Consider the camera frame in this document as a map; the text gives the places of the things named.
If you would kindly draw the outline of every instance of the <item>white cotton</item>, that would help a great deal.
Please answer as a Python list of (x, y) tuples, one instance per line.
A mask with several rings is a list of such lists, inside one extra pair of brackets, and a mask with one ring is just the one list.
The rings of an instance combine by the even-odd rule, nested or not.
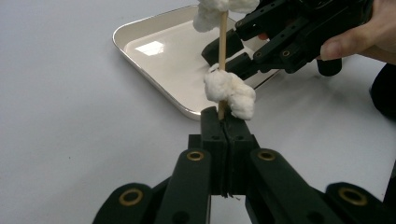
[(198, 32), (208, 32), (219, 27), (220, 15), (224, 11), (250, 13), (260, 3), (260, 0), (198, 0), (198, 13), (193, 20), (193, 26)]
[(233, 116), (240, 119), (253, 118), (256, 92), (236, 74), (215, 70), (205, 75), (204, 82), (209, 101), (218, 103), (226, 100)]

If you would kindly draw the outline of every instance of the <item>white table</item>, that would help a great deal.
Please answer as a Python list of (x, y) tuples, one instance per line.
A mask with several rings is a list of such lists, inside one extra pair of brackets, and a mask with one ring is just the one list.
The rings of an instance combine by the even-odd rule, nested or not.
[[(117, 187), (153, 187), (172, 174), (199, 122), (141, 77), (111, 35), (193, 4), (0, 4), (1, 223), (90, 223)], [(353, 56), (336, 77), (321, 77), (314, 63), (280, 73), (257, 90), (247, 125), (312, 187), (346, 181), (382, 200), (396, 157), (396, 124), (368, 92), (382, 66)], [(243, 200), (214, 198), (211, 223), (249, 223)]]

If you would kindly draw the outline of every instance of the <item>wooden stick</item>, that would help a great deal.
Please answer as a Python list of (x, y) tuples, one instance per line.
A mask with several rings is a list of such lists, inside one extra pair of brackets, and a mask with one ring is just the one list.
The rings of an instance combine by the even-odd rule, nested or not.
[[(225, 71), (225, 59), (226, 59), (227, 20), (228, 20), (228, 11), (221, 12), (220, 34), (219, 34), (219, 70), (223, 70), (223, 71)], [(226, 106), (227, 106), (227, 101), (219, 102), (219, 111), (218, 111), (219, 120), (224, 119)]]

